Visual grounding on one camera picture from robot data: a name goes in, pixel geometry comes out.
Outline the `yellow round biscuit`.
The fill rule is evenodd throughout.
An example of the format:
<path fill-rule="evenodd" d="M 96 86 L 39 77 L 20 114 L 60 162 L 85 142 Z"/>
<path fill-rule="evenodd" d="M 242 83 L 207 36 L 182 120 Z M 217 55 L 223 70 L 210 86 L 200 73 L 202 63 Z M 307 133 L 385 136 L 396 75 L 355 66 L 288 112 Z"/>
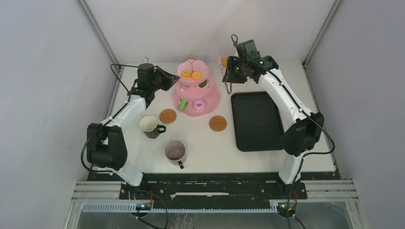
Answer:
<path fill-rule="evenodd" d="M 183 72 L 181 73 L 181 77 L 184 78 L 184 79 L 190 78 L 191 75 L 192 75 L 192 72 L 190 72 L 190 71 L 183 71 Z"/>
<path fill-rule="evenodd" d="M 224 68 L 227 67 L 227 62 L 228 62 L 228 60 L 227 60 L 226 57 L 221 57 L 221 58 L 220 58 L 220 62 L 221 62 L 221 66 L 222 66 L 222 67 L 224 67 Z"/>

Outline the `green striped cake slice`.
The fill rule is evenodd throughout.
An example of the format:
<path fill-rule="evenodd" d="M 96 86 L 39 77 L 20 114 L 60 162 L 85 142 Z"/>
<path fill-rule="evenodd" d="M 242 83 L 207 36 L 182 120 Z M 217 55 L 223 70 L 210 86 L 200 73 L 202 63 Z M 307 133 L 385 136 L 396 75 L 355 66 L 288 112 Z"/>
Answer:
<path fill-rule="evenodd" d="M 178 110 L 184 111 L 188 104 L 189 104 L 189 102 L 187 100 L 180 98 L 179 104 L 178 104 Z"/>

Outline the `pink three-tier cake stand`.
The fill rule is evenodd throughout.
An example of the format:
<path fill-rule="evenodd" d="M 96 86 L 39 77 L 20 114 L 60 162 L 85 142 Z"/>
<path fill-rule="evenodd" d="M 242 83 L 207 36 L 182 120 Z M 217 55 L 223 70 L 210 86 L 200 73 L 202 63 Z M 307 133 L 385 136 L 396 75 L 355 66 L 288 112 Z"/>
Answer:
<path fill-rule="evenodd" d="M 195 81 L 191 77 L 184 79 L 181 77 L 183 71 L 199 71 L 202 74 L 202 79 Z M 180 77 L 180 80 L 174 86 L 174 92 L 172 94 L 172 100 L 175 108 L 178 110 L 178 104 L 180 98 L 183 98 L 189 102 L 184 111 L 180 111 L 190 117 L 198 117 L 201 115 L 208 114 L 212 112 L 219 104 L 221 99 L 221 94 L 217 88 L 214 78 L 210 73 L 208 65 L 206 65 L 201 60 L 187 59 L 185 62 L 181 63 L 177 67 L 176 75 Z M 208 79 L 210 81 L 210 86 L 208 88 L 199 88 L 198 84 Z M 179 90 L 179 83 L 194 85 L 192 89 L 189 89 L 187 93 L 182 93 Z M 206 102 L 206 107 L 202 111 L 196 111 L 192 107 L 193 101 L 204 100 Z"/>

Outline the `pink frosted sprinkle donut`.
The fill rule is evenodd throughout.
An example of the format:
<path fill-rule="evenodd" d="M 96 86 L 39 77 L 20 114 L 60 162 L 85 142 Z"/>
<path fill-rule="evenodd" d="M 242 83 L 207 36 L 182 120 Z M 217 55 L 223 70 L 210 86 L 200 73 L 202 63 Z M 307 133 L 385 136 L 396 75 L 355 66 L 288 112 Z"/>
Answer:
<path fill-rule="evenodd" d="M 206 107 L 206 102 L 205 102 L 204 100 L 196 100 L 196 101 L 193 101 L 192 107 L 193 107 L 193 109 L 196 110 L 196 111 L 202 111 L 202 110 L 204 110 L 205 107 Z"/>

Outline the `black mug with white inside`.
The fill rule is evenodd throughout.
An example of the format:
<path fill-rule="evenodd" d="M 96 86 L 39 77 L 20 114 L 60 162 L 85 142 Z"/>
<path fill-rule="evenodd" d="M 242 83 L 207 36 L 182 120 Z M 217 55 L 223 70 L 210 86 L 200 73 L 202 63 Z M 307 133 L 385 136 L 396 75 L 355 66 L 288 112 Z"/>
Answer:
<path fill-rule="evenodd" d="M 139 127 L 142 132 L 151 139 L 156 139 L 160 134 L 166 132 L 166 126 L 159 125 L 158 120 L 153 116 L 142 118 Z"/>

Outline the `black serving tray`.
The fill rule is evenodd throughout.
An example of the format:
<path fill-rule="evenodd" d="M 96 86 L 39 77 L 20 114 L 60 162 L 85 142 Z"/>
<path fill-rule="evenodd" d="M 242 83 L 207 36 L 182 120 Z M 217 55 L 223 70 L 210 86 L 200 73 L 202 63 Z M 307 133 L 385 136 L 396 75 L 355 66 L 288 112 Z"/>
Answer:
<path fill-rule="evenodd" d="M 282 150 L 284 133 L 278 107 L 267 92 L 231 96 L 236 147 L 242 152 Z"/>

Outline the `purple mug with black handle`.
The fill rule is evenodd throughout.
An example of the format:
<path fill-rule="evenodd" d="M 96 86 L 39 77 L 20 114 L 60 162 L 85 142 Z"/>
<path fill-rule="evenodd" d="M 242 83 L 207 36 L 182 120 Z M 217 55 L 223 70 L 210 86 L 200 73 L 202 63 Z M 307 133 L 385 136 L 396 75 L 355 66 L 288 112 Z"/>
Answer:
<path fill-rule="evenodd" d="M 184 169 L 184 162 L 186 160 L 186 148 L 183 143 L 173 141 L 165 147 L 165 157 L 180 169 Z"/>

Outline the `pink cupcake toy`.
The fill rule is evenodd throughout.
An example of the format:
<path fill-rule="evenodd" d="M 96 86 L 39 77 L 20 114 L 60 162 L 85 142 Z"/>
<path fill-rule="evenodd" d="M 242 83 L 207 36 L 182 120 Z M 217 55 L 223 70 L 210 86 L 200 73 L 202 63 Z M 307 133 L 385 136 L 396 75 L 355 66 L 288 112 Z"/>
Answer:
<path fill-rule="evenodd" d="M 189 89 L 192 89 L 194 85 L 189 85 L 189 84 L 184 84 L 184 83 L 179 83 L 179 90 L 182 93 L 187 93 Z"/>

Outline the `pink-tipped metal tongs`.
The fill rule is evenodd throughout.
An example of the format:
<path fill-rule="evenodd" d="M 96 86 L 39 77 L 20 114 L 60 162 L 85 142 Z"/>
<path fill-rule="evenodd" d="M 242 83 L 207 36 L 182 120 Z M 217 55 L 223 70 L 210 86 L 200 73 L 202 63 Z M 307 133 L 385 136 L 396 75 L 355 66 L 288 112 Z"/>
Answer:
<path fill-rule="evenodd" d="M 232 93 L 232 83 L 231 82 L 225 82 L 225 89 L 227 94 L 231 94 Z"/>

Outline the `chocolate round cookie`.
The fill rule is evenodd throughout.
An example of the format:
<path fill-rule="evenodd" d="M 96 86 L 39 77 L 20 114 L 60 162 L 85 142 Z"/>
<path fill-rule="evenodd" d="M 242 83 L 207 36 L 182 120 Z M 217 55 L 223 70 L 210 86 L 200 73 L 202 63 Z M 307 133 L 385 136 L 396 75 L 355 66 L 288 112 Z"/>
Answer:
<path fill-rule="evenodd" d="M 199 88 L 208 88 L 210 86 L 210 81 L 208 79 L 204 80 L 200 84 L 198 84 Z"/>

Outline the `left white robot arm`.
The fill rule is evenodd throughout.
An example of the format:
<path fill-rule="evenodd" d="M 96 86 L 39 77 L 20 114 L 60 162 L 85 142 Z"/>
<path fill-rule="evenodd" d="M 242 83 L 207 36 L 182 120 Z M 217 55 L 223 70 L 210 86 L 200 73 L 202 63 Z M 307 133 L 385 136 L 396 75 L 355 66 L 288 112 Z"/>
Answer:
<path fill-rule="evenodd" d="M 86 163 L 98 167 L 99 172 L 118 175 L 128 185 L 131 193 L 138 199 L 149 194 L 149 186 L 142 182 L 143 172 L 128 160 L 128 150 L 124 133 L 134 120 L 145 111 L 159 90 L 168 91 L 180 77 L 171 74 L 157 65 L 142 63 L 136 66 L 137 78 L 131 88 L 127 88 L 128 98 L 112 116 L 100 123 L 87 127 L 87 140 L 82 148 L 81 163 L 92 171 Z"/>

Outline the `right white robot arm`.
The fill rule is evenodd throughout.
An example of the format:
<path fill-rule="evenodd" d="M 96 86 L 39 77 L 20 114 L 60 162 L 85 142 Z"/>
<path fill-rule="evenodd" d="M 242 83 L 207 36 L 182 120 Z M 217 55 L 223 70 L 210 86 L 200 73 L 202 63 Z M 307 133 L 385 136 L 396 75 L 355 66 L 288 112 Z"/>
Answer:
<path fill-rule="evenodd" d="M 281 198 L 289 198 L 295 192 L 293 183 L 300 177 L 304 156 L 320 139 L 324 117 L 304 105 L 285 80 L 277 62 L 269 55 L 262 57 L 254 40 L 238 42 L 235 34 L 231 35 L 231 40 L 237 53 L 227 58 L 222 79 L 227 93 L 232 91 L 232 84 L 253 79 L 267 92 L 286 121 L 287 130 L 281 136 L 281 144 L 287 155 L 278 173 L 282 182 L 276 185 L 276 192 Z"/>

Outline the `left wooden round coaster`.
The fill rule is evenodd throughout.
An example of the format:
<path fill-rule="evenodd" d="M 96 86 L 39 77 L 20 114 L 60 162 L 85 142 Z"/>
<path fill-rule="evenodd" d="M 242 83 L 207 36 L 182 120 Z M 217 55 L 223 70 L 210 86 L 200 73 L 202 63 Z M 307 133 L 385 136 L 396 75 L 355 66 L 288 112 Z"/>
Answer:
<path fill-rule="evenodd" d="M 159 115 L 160 121 L 164 124 L 171 124 L 176 120 L 176 118 L 177 118 L 177 114 L 172 109 L 165 109 L 165 110 L 161 111 L 161 113 Z"/>

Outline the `wooden round coaster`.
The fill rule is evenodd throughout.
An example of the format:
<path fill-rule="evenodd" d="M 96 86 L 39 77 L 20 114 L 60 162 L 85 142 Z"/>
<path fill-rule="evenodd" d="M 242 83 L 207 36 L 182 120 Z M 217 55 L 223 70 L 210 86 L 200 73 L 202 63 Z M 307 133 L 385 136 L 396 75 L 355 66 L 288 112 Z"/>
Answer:
<path fill-rule="evenodd" d="M 159 115 L 160 121 L 164 124 L 171 124 L 176 120 L 176 118 L 177 118 L 177 114 L 172 109 L 165 109 L 165 110 L 161 111 L 161 113 Z"/>
<path fill-rule="evenodd" d="M 209 127 L 216 132 L 221 132 L 227 127 L 227 121 L 223 116 L 213 116 L 209 121 Z"/>

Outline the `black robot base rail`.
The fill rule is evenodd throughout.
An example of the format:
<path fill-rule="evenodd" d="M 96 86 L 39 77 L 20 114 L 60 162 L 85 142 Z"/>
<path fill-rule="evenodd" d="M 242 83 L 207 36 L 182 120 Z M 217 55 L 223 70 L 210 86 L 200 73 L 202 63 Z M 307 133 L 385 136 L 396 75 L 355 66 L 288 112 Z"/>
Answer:
<path fill-rule="evenodd" d="M 120 200 L 146 200 L 167 209 L 261 209 L 270 201 L 289 200 L 295 205 L 308 198 L 297 179 L 285 185 L 276 172 L 265 173 L 147 173 L 139 187 L 124 183 Z"/>

